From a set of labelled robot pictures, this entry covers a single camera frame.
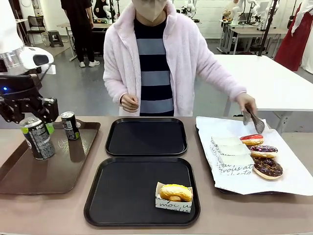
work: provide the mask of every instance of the desk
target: desk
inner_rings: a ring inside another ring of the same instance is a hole
[[[249,48],[251,46],[252,38],[261,38],[264,34],[263,31],[259,31],[254,27],[245,27],[245,28],[236,27],[236,28],[231,28],[230,30],[231,30],[230,38],[232,38],[232,35],[234,32],[237,33],[237,37],[235,39],[235,48],[234,48],[234,52],[233,52],[234,55],[236,54],[236,48],[237,48],[239,38],[250,38],[249,43],[248,43],[248,48]],[[281,28],[270,28],[269,29],[268,37],[269,37],[270,41],[272,40],[273,37],[275,38],[278,36],[273,56],[276,54],[281,36],[287,34],[287,32],[288,32],[288,29],[281,29]]]
[[[100,24],[95,23],[95,24],[93,24],[93,28],[102,28],[103,30],[109,28],[110,26],[111,26],[111,24],[109,24],[109,23],[105,23],[105,24],[104,23],[100,23]],[[77,55],[75,55],[75,53],[74,53],[73,43],[72,43],[72,40],[71,40],[69,33],[68,33],[70,31],[68,29],[68,28],[70,28],[70,24],[68,22],[66,22],[66,23],[62,23],[62,24],[57,25],[57,27],[65,28],[65,30],[67,31],[67,38],[68,38],[68,41],[70,44],[70,50],[72,52],[72,58],[70,58],[69,61],[72,61],[77,57]]]
[[[281,134],[292,112],[313,111],[313,84],[281,66],[267,56],[216,55],[256,99],[259,111],[273,111],[280,121],[276,130]],[[230,101],[224,116],[229,116]]]
[[[111,123],[118,117],[77,117],[101,123],[75,188],[62,195],[0,195],[0,233],[25,235],[108,234],[300,234],[313,232],[313,197],[300,195],[226,195],[214,188],[212,175],[195,130],[196,119],[183,121],[188,150],[182,155],[194,169],[201,212],[183,228],[96,228],[84,218],[83,208],[98,166],[108,158],[104,146]],[[288,136],[288,144],[313,173],[313,134]],[[23,141],[20,130],[0,130],[0,161]]]
[[[251,46],[252,39],[262,37],[264,34],[264,32],[257,30],[257,26],[249,25],[249,24],[233,26],[233,25],[230,25],[229,23],[222,22],[222,26],[223,26],[223,29],[222,29],[221,39],[220,39],[220,45],[217,49],[220,52],[223,52],[226,54],[229,54],[231,52],[231,46],[233,42],[234,33],[237,33],[237,36],[235,38],[235,48],[233,50],[233,54],[236,53],[239,38],[250,38],[246,46],[246,50],[248,50]],[[278,49],[279,40],[281,39],[281,36],[286,34],[287,31],[288,31],[287,29],[270,28],[268,32],[269,43],[272,42],[272,38],[277,37],[277,43],[276,43],[276,47],[275,47],[273,55],[276,53]]]
[[[28,19],[15,19],[15,23],[16,24],[20,24],[20,23],[23,23],[23,22],[26,22],[26,21],[28,21]],[[19,36],[20,36],[21,40],[23,41],[23,43],[25,45],[24,38],[23,38],[22,32],[20,30],[20,27],[17,26],[17,28],[18,28]]]

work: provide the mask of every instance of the pink fleece jacket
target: pink fleece jacket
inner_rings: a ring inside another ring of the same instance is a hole
[[[217,61],[208,49],[197,25],[188,17],[176,13],[167,0],[167,20],[163,35],[166,59],[171,72],[174,116],[192,116],[194,81],[196,75],[234,100],[246,88]],[[120,18],[108,29],[104,40],[103,80],[118,103],[125,93],[141,96],[141,71],[136,37],[134,34],[135,8],[130,3]],[[120,107],[120,116],[138,116]]]

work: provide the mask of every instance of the black pants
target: black pants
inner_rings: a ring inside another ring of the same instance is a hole
[[[94,54],[92,48],[92,31],[90,25],[80,25],[71,27],[72,34],[75,39],[75,49],[77,54],[77,59],[79,62],[84,61],[84,50],[87,51],[87,56],[90,62],[94,61]]]

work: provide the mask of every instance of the tongs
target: tongs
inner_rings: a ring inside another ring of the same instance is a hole
[[[247,112],[244,112],[244,125],[247,125],[249,119],[252,118],[256,132],[258,134],[262,134],[265,129],[264,122],[252,112],[250,106],[246,105],[246,110]]]

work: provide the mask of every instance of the brown tray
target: brown tray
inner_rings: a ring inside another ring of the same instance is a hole
[[[71,191],[100,128],[98,122],[77,122],[81,124],[81,137],[75,141],[67,141],[61,122],[54,123],[51,139],[56,153],[47,160],[36,160],[23,141],[0,168],[0,193],[36,195]]]

